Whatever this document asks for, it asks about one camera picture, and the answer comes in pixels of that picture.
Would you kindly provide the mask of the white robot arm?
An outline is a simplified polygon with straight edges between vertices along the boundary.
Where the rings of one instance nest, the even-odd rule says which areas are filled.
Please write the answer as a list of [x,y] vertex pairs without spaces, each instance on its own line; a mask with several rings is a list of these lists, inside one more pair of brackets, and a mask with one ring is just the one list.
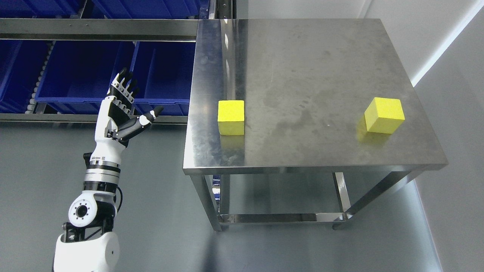
[[116,202],[121,170],[115,162],[91,156],[83,155],[83,189],[71,203],[57,238],[54,272],[113,272],[119,261],[119,237],[113,229],[121,206]]

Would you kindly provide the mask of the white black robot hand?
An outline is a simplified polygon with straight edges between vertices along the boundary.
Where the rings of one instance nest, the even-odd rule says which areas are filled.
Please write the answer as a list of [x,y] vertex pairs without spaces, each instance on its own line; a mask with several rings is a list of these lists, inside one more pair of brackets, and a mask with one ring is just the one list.
[[157,106],[142,115],[131,117],[135,95],[140,88],[133,72],[124,67],[114,76],[99,108],[95,128],[95,150],[84,159],[87,165],[120,165],[121,153],[130,139],[146,130],[164,110]]

